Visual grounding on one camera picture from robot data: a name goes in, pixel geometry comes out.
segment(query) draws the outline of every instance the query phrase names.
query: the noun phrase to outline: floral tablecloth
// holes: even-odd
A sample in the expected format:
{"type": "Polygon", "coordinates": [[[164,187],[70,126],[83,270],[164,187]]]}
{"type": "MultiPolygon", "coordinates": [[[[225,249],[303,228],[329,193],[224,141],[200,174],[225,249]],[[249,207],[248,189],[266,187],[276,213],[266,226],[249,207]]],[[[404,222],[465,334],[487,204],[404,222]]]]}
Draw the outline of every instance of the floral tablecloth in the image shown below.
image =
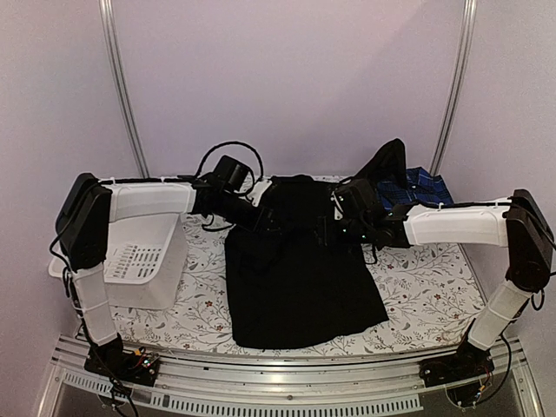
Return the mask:
{"type": "MultiPolygon", "coordinates": [[[[161,348],[218,354],[280,357],[399,353],[457,344],[484,307],[470,268],[455,244],[386,248],[368,268],[389,321],[360,334],[340,336],[296,350],[261,351],[232,339],[226,298],[224,239],[228,231],[204,232],[200,216],[184,216],[188,261],[175,305],[166,310],[112,308],[124,340],[161,348]]],[[[364,253],[372,261],[370,248],[364,253]]]]}

